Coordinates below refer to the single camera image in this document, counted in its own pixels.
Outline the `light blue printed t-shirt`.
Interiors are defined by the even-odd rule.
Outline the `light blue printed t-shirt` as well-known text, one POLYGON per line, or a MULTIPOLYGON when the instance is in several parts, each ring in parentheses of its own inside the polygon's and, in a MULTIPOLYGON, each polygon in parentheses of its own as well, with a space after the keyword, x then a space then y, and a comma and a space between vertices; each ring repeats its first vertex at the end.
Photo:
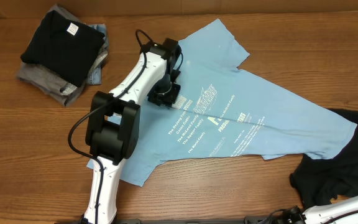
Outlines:
POLYGON ((171 108, 142 104, 139 141, 123 181, 141 186, 157 166, 180 159, 331 159, 352 139, 352 121, 241 70, 248 53, 220 20, 179 44, 177 102, 171 108))

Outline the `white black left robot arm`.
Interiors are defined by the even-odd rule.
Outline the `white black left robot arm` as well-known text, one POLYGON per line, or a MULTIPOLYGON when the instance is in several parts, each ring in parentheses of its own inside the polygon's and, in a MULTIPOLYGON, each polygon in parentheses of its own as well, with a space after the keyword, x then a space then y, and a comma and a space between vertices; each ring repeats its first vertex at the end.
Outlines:
POLYGON ((184 56, 178 41, 150 39, 139 46, 139 60, 128 76, 109 93, 97 92, 89 113, 68 133, 71 150, 93 164, 89 204, 79 223, 114 223, 122 169, 139 140, 141 104, 171 106, 179 94, 175 80, 184 56))

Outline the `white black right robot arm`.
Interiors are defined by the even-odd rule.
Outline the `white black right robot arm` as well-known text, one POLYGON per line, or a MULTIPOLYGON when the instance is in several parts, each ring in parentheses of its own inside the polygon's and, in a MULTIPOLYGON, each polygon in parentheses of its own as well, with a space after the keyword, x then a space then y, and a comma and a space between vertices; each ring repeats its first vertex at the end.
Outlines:
POLYGON ((261 223, 281 224, 358 224, 358 196, 339 203, 314 206, 302 212, 298 207, 271 213, 261 223))

